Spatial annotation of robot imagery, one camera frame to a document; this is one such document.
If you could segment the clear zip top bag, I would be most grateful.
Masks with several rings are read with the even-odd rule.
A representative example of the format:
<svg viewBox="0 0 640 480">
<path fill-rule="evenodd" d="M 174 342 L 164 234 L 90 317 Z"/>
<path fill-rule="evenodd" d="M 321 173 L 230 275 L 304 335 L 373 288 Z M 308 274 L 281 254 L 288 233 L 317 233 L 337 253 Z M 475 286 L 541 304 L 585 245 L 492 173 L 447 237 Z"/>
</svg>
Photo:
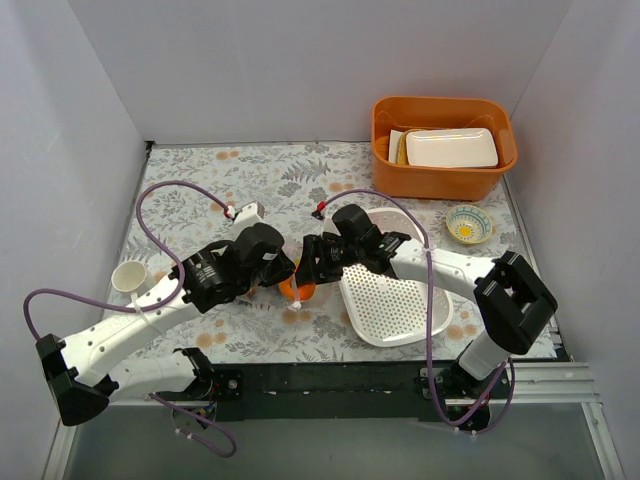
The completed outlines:
<svg viewBox="0 0 640 480">
<path fill-rule="evenodd" d="M 270 287 L 252 287 L 242 295 L 238 302 L 246 302 L 250 306 L 266 309 L 267 307 L 285 308 L 299 312 L 304 307 L 311 307 L 324 301 L 331 294 L 331 285 L 300 285 L 292 274 L 283 282 Z"/>
</svg>

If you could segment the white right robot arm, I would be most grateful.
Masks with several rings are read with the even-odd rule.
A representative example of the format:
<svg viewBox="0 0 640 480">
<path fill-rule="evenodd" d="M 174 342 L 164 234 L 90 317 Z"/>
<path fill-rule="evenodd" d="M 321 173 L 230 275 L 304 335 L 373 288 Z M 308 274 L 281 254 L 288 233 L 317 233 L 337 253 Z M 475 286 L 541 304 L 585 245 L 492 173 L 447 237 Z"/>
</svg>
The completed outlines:
<svg viewBox="0 0 640 480">
<path fill-rule="evenodd" d="M 359 206 L 349 204 L 332 217 L 334 231 L 307 235 L 294 275 L 297 286 L 339 281 L 346 268 L 362 265 L 373 274 L 433 285 L 476 303 L 483 332 L 454 362 L 454 389 L 475 397 L 489 376 L 512 355 L 529 352 L 558 302 L 520 254 L 496 259 L 428 249 L 396 231 L 383 232 Z"/>
</svg>

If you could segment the orange fruit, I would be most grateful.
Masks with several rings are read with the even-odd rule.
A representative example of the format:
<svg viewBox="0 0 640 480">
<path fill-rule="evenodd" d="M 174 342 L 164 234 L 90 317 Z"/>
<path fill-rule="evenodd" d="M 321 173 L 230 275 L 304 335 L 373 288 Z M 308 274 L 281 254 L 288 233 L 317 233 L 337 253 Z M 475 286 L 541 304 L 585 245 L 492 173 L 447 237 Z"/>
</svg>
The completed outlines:
<svg viewBox="0 0 640 480">
<path fill-rule="evenodd" d="M 315 284 L 298 285 L 294 282 L 295 277 L 291 276 L 287 280 L 278 284 L 280 293 L 289 301 L 306 302 L 310 300 L 316 290 Z"/>
</svg>

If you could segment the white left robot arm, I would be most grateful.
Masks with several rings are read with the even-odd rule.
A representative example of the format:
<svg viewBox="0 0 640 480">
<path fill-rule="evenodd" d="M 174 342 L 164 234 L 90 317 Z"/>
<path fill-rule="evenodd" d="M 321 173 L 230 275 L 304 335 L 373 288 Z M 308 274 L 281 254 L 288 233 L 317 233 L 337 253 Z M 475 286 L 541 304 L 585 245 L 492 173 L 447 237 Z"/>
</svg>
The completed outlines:
<svg viewBox="0 0 640 480">
<path fill-rule="evenodd" d="M 129 355 L 255 286 L 289 278 L 295 265 L 283 246 L 274 227 L 256 223 L 236 239 L 213 242 L 177 264 L 125 312 L 65 338 L 49 334 L 38 340 L 44 376 L 63 424 L 80 425 L 112 401 L 150 393 L 205 398 L 219 380 L 200 349 L 182 348 L 141 361 L 131 361 Z"/>
</svg>

